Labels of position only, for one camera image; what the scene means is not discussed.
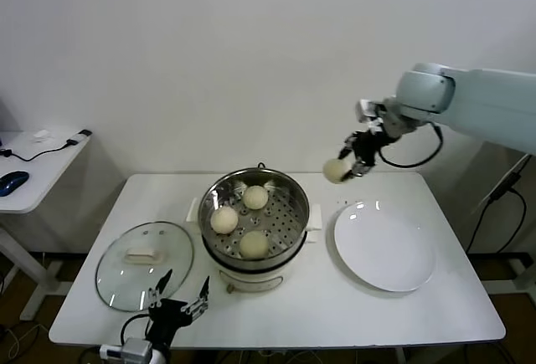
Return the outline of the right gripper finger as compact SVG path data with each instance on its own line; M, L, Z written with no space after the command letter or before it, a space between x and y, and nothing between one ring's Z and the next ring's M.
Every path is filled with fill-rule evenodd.
M352 133L345 138L343 148L338 153L338 159L345 159L350 153L353 152L353 143L356 139L356 134Z
M372 167L366 165L364 162L356 161L352 165L351 169L349 170L348 175L351 178L362 177L362 176L368 174L371 169L372 169Z

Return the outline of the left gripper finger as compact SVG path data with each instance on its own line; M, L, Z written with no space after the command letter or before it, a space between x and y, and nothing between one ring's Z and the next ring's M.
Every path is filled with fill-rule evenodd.
M160 306L162 293L166 289L169 280L171 279L173 270L170 269L157 283L154 288L148 289L148 305L149 306Z
M191 318L199 318L209 308L209 280L208 276L195 301L190 303L186 308L186 313Z

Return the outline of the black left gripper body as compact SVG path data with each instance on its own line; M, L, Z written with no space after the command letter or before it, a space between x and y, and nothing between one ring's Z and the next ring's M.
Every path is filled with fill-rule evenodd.
M153 345L170 346L177 331L193 323L194 306L194 302L163 299L160 306L149 310L152 325L148 340Z

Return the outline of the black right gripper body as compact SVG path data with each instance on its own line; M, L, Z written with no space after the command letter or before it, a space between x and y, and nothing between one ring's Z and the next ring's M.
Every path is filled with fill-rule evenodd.
M353 154L355 160L364 166L374 166L376 164L376 156L381 149L396 141L395 137L387 135L384 131L355 131L353 137Z

